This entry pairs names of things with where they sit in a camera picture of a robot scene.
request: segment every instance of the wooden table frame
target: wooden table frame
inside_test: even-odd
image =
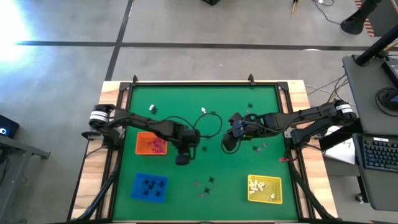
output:
[[[140,82],[136,79],[134,80],[134,85],[183,85],[184,83],[192,84],[204,84],[215,85],[215,84],[228,84],[228,85],[250,85],[250,81],[156,81],[156,82]],[[280,98],[282,109],[285,113],[291,113],[293,111],[304,110],[309,108],[309,102],[307,98],[307,93],[305,91],[305,86],[302,80],[285,80],[285,81],[256,81],[258,84],[266,83],[277,83],[279,87],[279,92],[277,91],[277,96]],[[128,96],[131,96],[129,91],[132,88],[131,82],[104,82],[101,91],[101,97],[99,103],[114,104],[120,108],[129,108]],[[318,141],[311,141],[311,144],[318,145]],[[92,140],[88,143],[86,153],[89,153],[102,145],[101,139]],[[109,151],[107,149],[100,149],[98,152],[90,155],[84,159],[78,183],[76,185],[75,194],[70,207],[70,212],[68,214],[68,220],[71,218],[79,217],[86,208],[90,205],[92,200],[95,198],[103,185],[105,180],[109,177],[109,173],[113,170],[114,164],[116,162],[117,151]],[[333,201],[333,196],[331,194],[331,189],[329,185],[328,176],[325,169],[325,164],[323,162],[322,153],[311,147],[305,148],[298,155],[298,160],[295,161],[296,169],[301,173],[300,175],[304,177],[304,181],[310,186],[311,191],[314,193],[319,202],[325,207],[328,213],[337,217],[335,204]],[[312,206],[308,206],[308,200],[306,199],[301,188],[297,184],[292,184],[294,190],[298,192],[297,198],[295,198],[296,208],[300,210],[302,218],[320,218],[318,213],[313,211]],[[91,218],[111,218],[113,215],[113,206],[109,206],[114,203],[115,191],[114,186],[112,186],[103,202],[101,203],[99,209],[95,212]]]

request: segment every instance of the keyboard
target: keyboard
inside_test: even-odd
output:
[[[365,168],[398,172],[398,139],[368,136],[362,141]]]

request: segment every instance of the blue tray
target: blue tray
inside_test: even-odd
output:
[[[137,173],[131,190],[131,198],[163,203],[167,189],[167,177]]]

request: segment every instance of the paper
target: paper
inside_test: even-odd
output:
[[[326,135],[329,135],[338,129],[339,127],[332,126],[328,129]],[[355,165],[355,147],[353,139],[351,138],[326,150],[325,156]]]

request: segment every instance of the computer desk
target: computer desk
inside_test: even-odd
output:
[[[381,68],[383,58],[372,58],[368,63],[359,66],[354,57],[344,57],[343,65],[354,97],[359,119],[348,127],[340,129],[342,133],[333,133],[320,140],[322,149],[345,141],[351,137],[349,133],[364,133],[381,136],[397,136],[398,118],[384,114],[377,108],[374,96],[381,88],[394,87],[385,71]],[[365,202],[369,202],[376,210],[398,211],[398,195],[389,186],[398,185],[398,174],[378,170],[363,169],[358,171],[351,165],[348,175],[358,175],[358,184]]]
[[[234,83],[236,81],[225,81],[225,83]],[[276,82],[276,81],[256,81],[256,82]],[[290,99],[294,111],[304,110],[310,107],[308,102],[305,85],[302,80],[287,80],[282,81],[289,84]],[[119,87],[121,82],[104,82],[101,97],[99,103],[111,103],[116,104],[118,98]],[[285,113],[287,112],[286,96],[282,97],[282,104]],[[122,105],[126,103],[126,99],[123,98]],[[90,152],[101,146],[102,140],[93,140],[88,143],[88,150]],[[318,141],[311,141],[311,144],[318,145]],[[70,213],[68,219],[79,217],[92,202],[96,194],[98,193],[101,182],[103,180],[103,172],[105,159],[107,156],[107,150],[101,149],[98,152],[90,155],[85,159],[82,167],[82,172],[76,186],[75,195],[72,200]],[[113,156],[111,167],[113,167],[116,156]],[[328,176],[323,162],[322,154],[319,150],[308,147],[303,150],[303,159],[307,172],[309,186],[312,192],[315,194],[320,203],[326,208],[326,210],[337,217],[335,203],[331,193],[331,188],[328,180]],[[109,208],[110,192],[108,191],[103,206],[102,217],[107,217],[107,211]],[[303,208],[304,217],[309,217],[308,210],[306,209],[307,203],[305,196],[301,190],[300,201]]]

